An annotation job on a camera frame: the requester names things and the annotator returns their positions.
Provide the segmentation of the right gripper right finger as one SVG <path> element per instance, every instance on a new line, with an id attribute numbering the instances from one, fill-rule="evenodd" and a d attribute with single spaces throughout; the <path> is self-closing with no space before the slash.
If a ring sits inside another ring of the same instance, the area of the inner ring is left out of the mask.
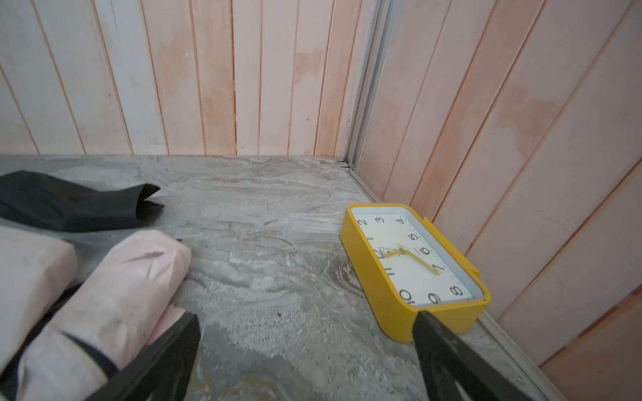
<path id="1" fill-rule="evenodd" d="M 419 312 L 412 336 L 430 400 L 530 400 L 429 312 Z"/>

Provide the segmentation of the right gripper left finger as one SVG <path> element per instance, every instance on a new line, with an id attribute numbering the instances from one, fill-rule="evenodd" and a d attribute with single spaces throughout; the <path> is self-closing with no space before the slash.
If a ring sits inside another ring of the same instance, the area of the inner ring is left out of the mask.
<path id="1" fill-rule="evenodd" d="M 88 399 L 184 399 L 200 340 L 198 317 L 188 312 Z"/>

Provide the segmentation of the pink umbrella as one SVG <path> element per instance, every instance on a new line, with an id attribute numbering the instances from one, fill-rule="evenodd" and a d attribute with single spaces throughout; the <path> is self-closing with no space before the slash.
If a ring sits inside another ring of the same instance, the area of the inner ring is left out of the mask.
<path id="1" fill-rule="evenodd" d="M 84 400 L 148 344 L 190 268 L 189 246 L 138 231 L 114 246 L 26 347 L 17 400 Z"/>

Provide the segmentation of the black sleeve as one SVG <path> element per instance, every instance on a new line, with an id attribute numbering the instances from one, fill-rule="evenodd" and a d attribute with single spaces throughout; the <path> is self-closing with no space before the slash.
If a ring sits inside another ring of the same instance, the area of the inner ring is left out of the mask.
<path id="1" fill-rule="evenodd" d="M 164 205 L 150 197 L 160 187 L 141 184 L 100 191 L 26 170 L 1 177 L 1 217 L 56 232 L 101 232 L 142 227 Z"/>

